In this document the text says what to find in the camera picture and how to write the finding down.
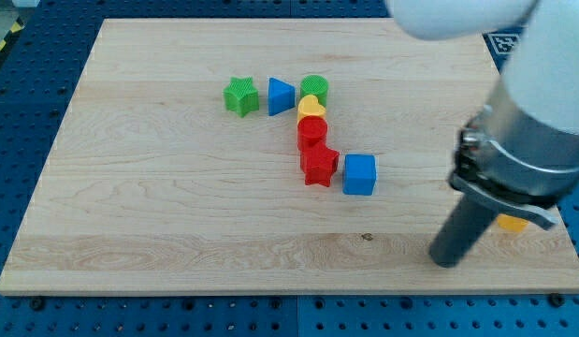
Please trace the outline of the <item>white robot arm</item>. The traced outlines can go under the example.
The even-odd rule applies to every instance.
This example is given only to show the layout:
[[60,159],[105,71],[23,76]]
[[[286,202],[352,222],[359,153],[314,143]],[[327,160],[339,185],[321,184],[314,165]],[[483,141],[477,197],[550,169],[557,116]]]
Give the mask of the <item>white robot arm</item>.
[[443,40],[526,27],[482,110],[460,132],[453,179],[524,198],[579,180],[579,0],[391,0],[400,28]]

